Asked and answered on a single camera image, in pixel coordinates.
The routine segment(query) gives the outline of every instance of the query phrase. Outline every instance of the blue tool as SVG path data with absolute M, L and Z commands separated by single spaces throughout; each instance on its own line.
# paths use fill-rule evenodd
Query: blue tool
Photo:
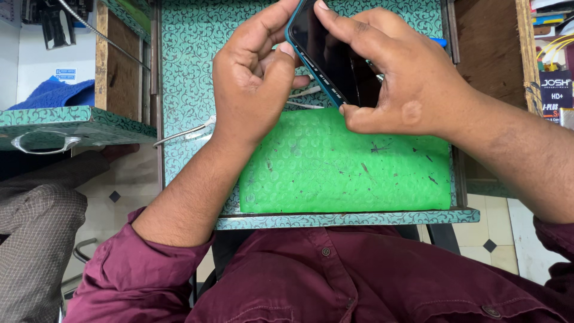
M 429 37 L 430 40 L 434 40 L 436 41 L 441 47 L 445 47 L 447 45 L 447 40 L 446 39 L 442 39 L 442 38 L 432 38 Z

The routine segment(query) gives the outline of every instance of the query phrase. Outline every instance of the black phone screen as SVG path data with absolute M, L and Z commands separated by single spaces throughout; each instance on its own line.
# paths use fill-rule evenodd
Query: black phone screen
M 365 59 L 323 27 L 313 11 L 315 0 L 304 1 L 290 25 L 291 40 L 318 66 L 344 101 L 375 107 L 381 88 L 376 74 Z

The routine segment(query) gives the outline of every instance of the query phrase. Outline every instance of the black diamond tile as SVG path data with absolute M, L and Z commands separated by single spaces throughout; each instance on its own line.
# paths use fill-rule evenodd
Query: black diamond tile
M 112 201 L 114 201 L 114 203 L 116 203 L 116 202 L 119 200 L 120 197 L 121 197 L 121 196 L 119 195 L 119 193 L 116 192 L 116 191 L 114 191 L 114 192 L 110 195 L 110 200 L 112 200 Z
M 486 241 L 486 243 L 483 245 L 483 247 L 488 250 L 488 252 L 492 252 L 494 250 L 494 248 L 497 247 L 497 244 L 494 243 L 492 240 L 488 239 Z

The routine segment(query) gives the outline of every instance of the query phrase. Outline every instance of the green silicone mat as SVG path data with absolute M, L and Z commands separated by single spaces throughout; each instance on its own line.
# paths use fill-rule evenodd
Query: green silicone mat
M 286 111 L 239 178 L 247 213 L 448 210 L 448 143 L 357 134 L 336 109 Z

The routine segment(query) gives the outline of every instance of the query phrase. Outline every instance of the blue towel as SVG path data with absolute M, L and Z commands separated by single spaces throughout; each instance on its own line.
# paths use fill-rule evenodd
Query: blue towel
M 26 101 L 13 105 L 8 110 L 76 105 L 93 106 L 94 96 L 94 80 L 70 85 L 51 77 L 38 85 Z

